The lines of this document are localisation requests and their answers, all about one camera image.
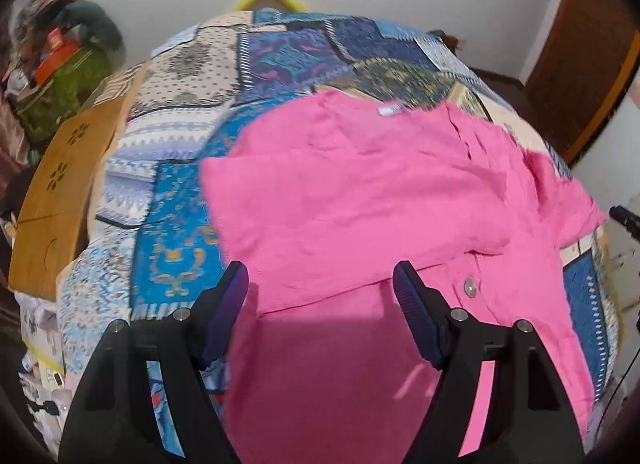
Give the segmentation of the pink knitted cardigan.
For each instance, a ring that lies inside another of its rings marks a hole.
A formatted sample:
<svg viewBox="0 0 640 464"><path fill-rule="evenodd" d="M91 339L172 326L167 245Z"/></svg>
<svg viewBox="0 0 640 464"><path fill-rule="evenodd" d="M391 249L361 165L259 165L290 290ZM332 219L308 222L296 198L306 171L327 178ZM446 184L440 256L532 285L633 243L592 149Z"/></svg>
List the pink knitted cardigan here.
<svg viewBox="0 0 640 464"><path fill-rule="evenodd" d="M325 91L245 126L200 179L222 257L250 275L224 399L243 462L402 460L439 379L393 293L402 260L478 320L532 322L587 425L561 252L604 213L549 155L449 103Z"/></svg>

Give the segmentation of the papers pile beside bed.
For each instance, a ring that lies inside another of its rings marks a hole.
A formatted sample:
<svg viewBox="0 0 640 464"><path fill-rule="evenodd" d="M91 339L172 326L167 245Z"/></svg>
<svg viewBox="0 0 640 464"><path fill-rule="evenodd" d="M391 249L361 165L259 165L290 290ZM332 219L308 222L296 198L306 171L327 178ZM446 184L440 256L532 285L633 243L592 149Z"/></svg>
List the papers pile beside bed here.
<svg viewBox="0 0 640 464"><path fill-rule="evenodd" d="M20 310L21 340L26 346L18 379L34 426L56 460L72 392L65 385L62 337L56 306L48 300L15 292Z"/></svg>

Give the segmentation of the brown wooden door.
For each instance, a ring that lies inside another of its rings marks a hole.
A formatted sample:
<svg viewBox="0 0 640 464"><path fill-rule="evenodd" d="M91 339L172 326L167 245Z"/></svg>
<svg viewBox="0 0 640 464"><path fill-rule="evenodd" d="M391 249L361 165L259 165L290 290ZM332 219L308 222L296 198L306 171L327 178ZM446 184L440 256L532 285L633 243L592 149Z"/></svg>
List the brown wooden door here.
<svg viewBox="0 0 640 464"><path fill-rule="evenodd" d="M537 129L567 164L591 146L639 64L639 18L629 0L560 0L524 94Z"/></svg>

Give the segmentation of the blue patchwork bed quilt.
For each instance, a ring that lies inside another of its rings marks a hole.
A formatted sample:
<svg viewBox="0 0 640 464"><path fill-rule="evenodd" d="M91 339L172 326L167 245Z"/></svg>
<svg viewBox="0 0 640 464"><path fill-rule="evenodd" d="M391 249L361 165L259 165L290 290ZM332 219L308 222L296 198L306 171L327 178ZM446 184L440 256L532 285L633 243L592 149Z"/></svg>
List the blue patchwork bed quilt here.
<svg viewBox="0 0 640 464"><path fill-rule="evenodd" d="M78 381L99 338L99 328L116 312L130 319L157 320L217 283L226 264L219 234L210 224L198 182L203 158L228 156L242 130L286 102L322 90L341 90L381 101L399 99L409 109L435 109L450 101L465 112L503 128L523 149L553 162L552 178L570 189L567 164L498 92L449 50L440 31L422 32L385 20L329 13L237 11L172 36L152 51L129 122L105 165L105 182L94 225L104 226L62 286L58 318L62 325L66 372ZM570 369L570 392L578 400L578 424L590 421L601 399L618 351L618 320L606 280L608 239L601 224L563 240L563 295L544 306L542 318ZM276 435L295 435L291 443L259 431L239 440L253 453L247 463L351 463L346 442L330 447L329 435L304 432L285 383L297 385L306 368L303 356L287 354L278 368L256 370L242 388L250 410L241 408L228 383L239 374L229 356L203 374L214 407L232 428L249 428L257 413L274 418Z"/></svg>

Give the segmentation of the wooden lap desk tray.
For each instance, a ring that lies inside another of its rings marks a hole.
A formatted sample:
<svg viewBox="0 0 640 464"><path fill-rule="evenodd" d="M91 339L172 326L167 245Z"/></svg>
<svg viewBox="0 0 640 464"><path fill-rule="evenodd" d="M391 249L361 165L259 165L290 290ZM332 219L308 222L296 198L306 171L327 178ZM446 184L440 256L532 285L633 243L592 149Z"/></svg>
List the wooden lap desk tray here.
<svg viewBox="0 0 640 464"><path fill-rule="evenodd" d="M93 179L120 124L122 97L66 120L32 177L18 216L9 287L53 302L58 274L81 251Z"/></svg>

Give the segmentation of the green bag with clutter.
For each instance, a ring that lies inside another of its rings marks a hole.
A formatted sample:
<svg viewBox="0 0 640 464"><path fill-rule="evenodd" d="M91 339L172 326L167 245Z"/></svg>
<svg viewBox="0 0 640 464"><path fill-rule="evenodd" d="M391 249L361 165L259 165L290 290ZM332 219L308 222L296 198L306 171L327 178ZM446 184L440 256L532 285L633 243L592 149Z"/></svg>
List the green bag with clutter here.
<svg viewBox="0 0 640 464"><path fill-rule="evenodd" d="M50 140L113 73L122 33L92 0L30 0L15 17L8 69L10 107L29 143Z"/></svg>

